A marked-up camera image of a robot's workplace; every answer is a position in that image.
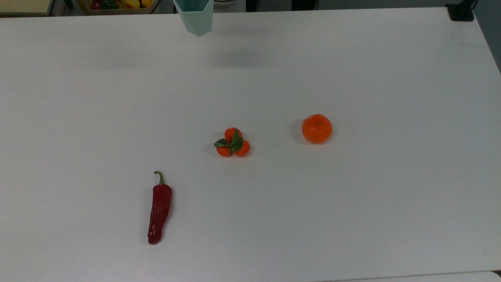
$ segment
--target orange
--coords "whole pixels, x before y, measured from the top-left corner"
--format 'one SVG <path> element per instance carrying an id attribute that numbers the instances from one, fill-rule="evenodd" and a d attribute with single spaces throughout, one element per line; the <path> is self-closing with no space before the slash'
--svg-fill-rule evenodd
<path id="1" fill-rule="evenodd" d="M 249 150 L 251 149 L 251 145 L 247 140 L 243 141 L 242 148 L 238 151 L 234 151 L 233 154 L 239 156 L 239 157 L 245 157 Z"/>
<path id="2" fill-rule="evenodd" d="M 226 131 L 224 132 L 224 138 L 226 139 L 226 141 L 228 141 L 228 144 L 231 143 L 231 141 L 233 140 L 233 136 L 235 135 L 235 127 L 230 127 L 228 129 L 226 129 Z M 240 131 L 240 129 L 236 129 L 238 130 L 238 137 L 242 137 L 242 132 Z"/>
<path id="3" fill-rule="evenodd" d="M 216 150 L 218 154 L 225 158 L 231 155 L 231 149 L 229 147 L 216 147 Z"/>
<path id="4" fill-rule="evenodd" d="M 311 115 L 303 121 L 303 135 L 311 143 L 323 143 L 331 134 L 331 121 L 321 114 Z"/>

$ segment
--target chili pepper stem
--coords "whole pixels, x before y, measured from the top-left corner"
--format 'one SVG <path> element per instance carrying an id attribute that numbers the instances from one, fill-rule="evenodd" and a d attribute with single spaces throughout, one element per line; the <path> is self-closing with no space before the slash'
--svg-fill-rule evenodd
<path id="1" fill-rule="evenodd" d="M 155 174 L 158 174 L 160 176 L 160 183 L 159 184 L 165 184 L 165 182 L 163 181 L 163 174 L 159 171 L 156 171 L 154 172 Z"/>

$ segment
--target black object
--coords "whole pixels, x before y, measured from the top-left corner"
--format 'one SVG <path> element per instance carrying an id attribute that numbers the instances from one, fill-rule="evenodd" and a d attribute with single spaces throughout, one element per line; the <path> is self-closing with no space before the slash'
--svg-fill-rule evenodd
<path id="1" fill-rule="evenodd" d="M 68 8 L 73 9 L 73 2 L 71 0 L 64 0 L 64 3 Z"/>
<path id="2" fill-rule="evenodd" d="M 317 0 L 292 0 L 291 11 L 312 11 Z"/>
<path id="3" fill-rule="evenodd" d="M 478 0 L 463 0 L 459 4 L 446 4 L 447 10 L 449 11 L 449 17 L 455 22 L 473 22 L 475 16 L 473 15 L 473 9 L 476 6 Z"/>
<path id="4" fill-rule="evenodd" d="M 259 0 L 246 0 L 245 1 L 245 11 L 246 12 L 257 12 L 259 8 Z"/>

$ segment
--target basket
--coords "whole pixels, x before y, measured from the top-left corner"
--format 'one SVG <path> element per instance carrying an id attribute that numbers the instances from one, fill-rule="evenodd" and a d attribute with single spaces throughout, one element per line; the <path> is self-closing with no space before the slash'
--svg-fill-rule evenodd
<path id="1" fill-rule="evenodd" d="M 91 0 L 78 0 L 78 4 L 82 12 L 86 15 L 90 16 L 103 16 L 103 15 L 142 15 L 142 14 L 151 14 L 153 9 L 157 4 L 158 0 L 153 0 L 153 4 L 151 4 L 148 8 L 141 9 L 112 9 L 112 10 L 91 10 Z"/>

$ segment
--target green leaf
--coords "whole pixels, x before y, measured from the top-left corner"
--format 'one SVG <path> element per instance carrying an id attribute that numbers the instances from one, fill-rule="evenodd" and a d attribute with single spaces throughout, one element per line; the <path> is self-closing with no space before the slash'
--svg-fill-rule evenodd
<path id="1" fill-rule="evenodd" d="M 229 147 L 235 146 L 235 144 L 238 142 L 238 138 L 240 137 L 240 134 L 238 134 L 238 129 L 235 127 L 235 134 L 233 134 L 233 139 L 231 140 L 231 143 L 229 144 Z"/>
<path id="2" fill-rule="evenodd" d="M 230 145 L 229 146 L 232 151 L 240 151 L 240 149 L 242 149 L 242 146 L 243 146 L 243 137 L 239 137 L 237 140 L 238 141 L 236 142 L 235 145 L 233 145 L 233 146 Z"/>
<path id="3" fill-rule="evenodd" d="M 214 147 L 228 147 L 228 141 L 226 139 L 219 139 L 214 143 Z"/>

